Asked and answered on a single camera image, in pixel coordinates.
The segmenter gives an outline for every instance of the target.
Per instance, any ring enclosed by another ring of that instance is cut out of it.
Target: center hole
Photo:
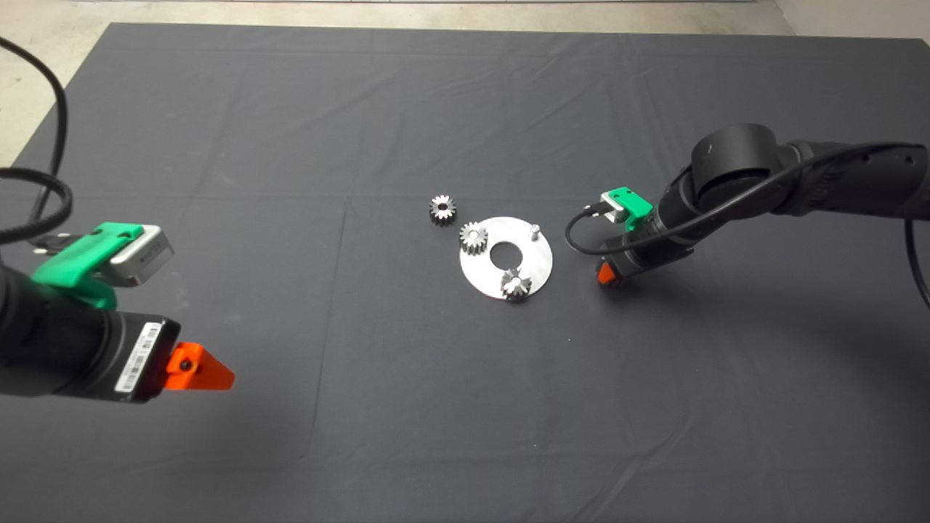
[[[523,262],[523,254],[511,242],[500,242],[491,248],[491,262],[501,271],[516,269]]]

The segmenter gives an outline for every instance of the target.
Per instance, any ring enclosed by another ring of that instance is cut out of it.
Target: cable
[[[58,210],[48,216],[36,221],[29,221],[23,225],[0,230],[0,245],[43,235],[63,224],[71,216],[73,204],[71,188],[58,178],[30,168],[0,168],[0,178],[37,183],[42,185],[46,192],[50,190],[61,198],[61,205]]]
[[[61,86],[61,82],[58,77],[52,73],[51,69],[48,69],[48,66],[26,49],[17,46],[2,36],[0,36],[0,47],[29,62],[30,65],[46,78],[52,87],[52,91],[55,93],[55,143],[52,147],[52,159],[48,165],[48,172],[52,177],[57,177],[59,167],[61,167],[61,159],[64,156],[64,145],[68,139],[68,101],[64,94],[64,87]],[[51,185],[44,184],[42,190],[39,191],[39,194],[35,197],[33,209],[29,213],[29,223],[39,221],[42,216],[42,211],[45,210],[46,202],[48,201],[49,189],[51,189]]]
[[[927,289],[927,282],[923,280],[921,264],[917,259],[917,248],[914,246],[913,220],[904,220],[904,246],[908,251],[908,263],[910,273],[914,276],[914,284],[917,286],[917,291],[921,293],[923,303],[930,309],[930,290]]]
[[[696,227],[699,227],[700,225],[706,223],[707,221],[714,220],[718,216],[720,216],[721,214],[725,213],[727,210],[732,208],[733,206],[739,205],[741,202],[743,202],[747,198],[752,197],[754,194],[759,193],[760,191],[762,191],[769,185],[774,185],[775,183],[785,180],[786,178],[790,176],[800,173],[806,168],[817,167],[824,163],[834,162],[834,161],[840,160],[850,155],[874,153],[877,151],[881,151],[883,149],[891,149],[894,147],[913,147],[913,146],[916,146],[916,144],[907,143],[903,141],[875,141],[875,142],[869,142],[869,143],[860,143],[857,145],[846,145],[839,149],[834,149],[833,151],[830,151],[828,153],[821,154],[819,156],[814,156],[813,158],[808,158],[804,160],[803,162],[799,162],[789,168],[782,169],[775,176],[772,176],[770,178],[767,178],[764,181],[760,181],[759,183],[756,183],[755,185],[753,185],[746,191],[740,194],[737,194],[736,196],[723,202],[721,205],[717,206],[716,208],[713,208],[692,220],[686,221],[685,223],[682,223],[681,225],[672,227],[660,235],[649,236],[648,238],[643,238],[641,240],[632,241],[630,243],[627,243],[627,244],[624,244],[622,246],[615,247],[615,248],[586,248],[586,247],[582,247],[574,239],[572,239],[572,229],[575,227],[575,225],[582,219],[588,218],[592,216],[593,214],[598,213],[598,207],[591,206],[589,208],[585,208],[583,211],[579,212],[579,214],[575,215],[574,218],[568,221],[568,224],[565,226],[565,241],[568,242],[568,245],[574,250],[582,254],[589,254],[591,256],[606,256],[608,254],[618,254],[620,252],[626,252],[627,250],[646,247],[646,246],[655,244],[670,236],[677,236],[682,233],[686,233]]]

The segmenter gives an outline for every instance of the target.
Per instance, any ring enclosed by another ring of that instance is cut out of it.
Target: black tablecloth
[[[921,41],[129,24],[68,93],[65,229],[165,227],[176,256],[121,308],[238,381],[0,399],[0,520],[930,519],[899,221],[733,223],[614,293],[561,238],[606,189],[658,198],[731,123],[930,142]],[[427,218],[440,193],[460,222],[540,224],[549,283],[479,294]],[[31,194],[0,195],[3,223]]]

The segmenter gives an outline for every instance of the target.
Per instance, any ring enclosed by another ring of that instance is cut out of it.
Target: metal gear
[[[500,279],[500,290],[508,302],[522,302],[529,296],[532,284],[528,275],[521,275],[518,269],[508,269]]]
[[[458,231],[458,244],[469,254],[480,254],[487,248],[487,229],[472,221]]]
[[[430,200],[430,220],[436,225],[448,225],[456,220],[456,203],[451,196],[440,194]]]

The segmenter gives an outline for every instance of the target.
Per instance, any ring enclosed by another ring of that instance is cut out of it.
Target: barcode label
[[[123,367],[123,373],[116,381],[116,392],[129,394],[136,389],[136,383],[139,382],[145,362],[148,361],[152,347],[155,346],[155,340],[158,339],[158,333],[161,331],[162,324],[160,323],[149,322],[142,326],[142,332],[139,333],[139,338],[132,347],[132,353],[129,354],[126,366]]]

